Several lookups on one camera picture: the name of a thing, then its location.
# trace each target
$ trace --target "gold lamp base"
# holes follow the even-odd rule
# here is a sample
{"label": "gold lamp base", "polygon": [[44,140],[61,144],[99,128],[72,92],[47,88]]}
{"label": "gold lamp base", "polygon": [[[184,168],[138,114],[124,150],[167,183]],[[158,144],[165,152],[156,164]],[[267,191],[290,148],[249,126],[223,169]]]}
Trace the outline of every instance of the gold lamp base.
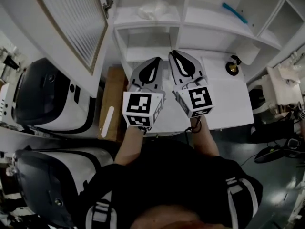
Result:
{"label": "gold lamp base", "polygon": [[228,62],[228,63],[225,65],[225,69],[227,70],[227,72],[228,72],[230,75],[237,75],[238,72],[239,72],[238,67],[237,67],[237,64],[232,63],[232,62]]}

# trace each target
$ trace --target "white box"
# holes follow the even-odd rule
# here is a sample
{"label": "white box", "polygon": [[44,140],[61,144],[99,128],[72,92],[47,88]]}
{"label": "white box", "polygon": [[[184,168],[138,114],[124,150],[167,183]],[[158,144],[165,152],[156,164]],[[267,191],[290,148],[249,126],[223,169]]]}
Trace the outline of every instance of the white box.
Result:
{"label": "white box", "polygon": [[163,109],[163,94],[124,92],[123,116],[128,125],[152,127]]}
{"label": "white box", "polygon": [[208,85],[182,89],[175,94],[176,100],[189,118],[206,115],[215,106],[214,94]]}

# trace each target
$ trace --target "small lamp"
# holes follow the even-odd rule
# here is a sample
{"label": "small lamp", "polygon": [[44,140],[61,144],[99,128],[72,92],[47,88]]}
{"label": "small lamp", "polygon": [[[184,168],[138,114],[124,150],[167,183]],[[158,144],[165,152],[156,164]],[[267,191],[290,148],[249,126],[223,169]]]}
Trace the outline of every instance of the small lamp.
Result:
{"label": "small lamp", "polygon": [[228,62],[225,69],[230,75],[237,75],[238,65],[241,63],[250,65],[258,55],[260,48],[256,47],[252,42],[243,42],[236,49],[236,55],[231,55],[233,62]]}

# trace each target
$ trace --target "blue object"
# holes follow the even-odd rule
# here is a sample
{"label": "blue object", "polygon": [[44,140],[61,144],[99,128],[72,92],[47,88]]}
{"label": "blue object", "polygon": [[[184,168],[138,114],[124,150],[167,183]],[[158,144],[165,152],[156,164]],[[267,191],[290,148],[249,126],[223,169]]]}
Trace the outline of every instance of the blue object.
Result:
{"label": "blue object", "polygon": [[233,14],[235,14],[238,18],[240,18],[240,20],[241,20],[243,23],[245,23],[245,24],[248,23],[248,21],[247,21],[243,16],[241,16],[238,12],[236,12],[235,9],[233,9],[232,7],[230,7],[230,6],[229,6],[228,4],[226,4],[225,2],[223,3],[223,7],[224,7],[225,9],[228,9],[229,11],[231,11]]}

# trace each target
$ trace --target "white cabinet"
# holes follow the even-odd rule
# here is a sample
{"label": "white cabinet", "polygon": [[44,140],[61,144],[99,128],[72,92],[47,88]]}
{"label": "white cabinet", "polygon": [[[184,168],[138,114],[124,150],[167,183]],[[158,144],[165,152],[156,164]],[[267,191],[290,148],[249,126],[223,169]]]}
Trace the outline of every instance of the white cabinet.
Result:
{"label": "white cabinet", "polygon": [[157,21],[137,15],[145,1],[117,1],[114,30],[127,77],[134,62],[156,56],[168,60],[172,49],[235,54],[241,42],[252,41],[261,50],[251,65],[242,64],[244,80],[250,82],[274,57],[287,53],[286,46],[304,25],[305,0],[164,0],[169,10]]}
{"label": "white cabinet", "polygon": [[140,62],[167,61],[173,49],[234,54],[241,42],[252,41],[261,50],[251,65],[241,65],[246,82],[305,41],[305,0],[163,0],[169,8],[157,21],[137,14],[150,0],[113,0],[107,19],[106,0],[42,1],[0,3],[33,45],[93,97],[111,35],[128,78]]}

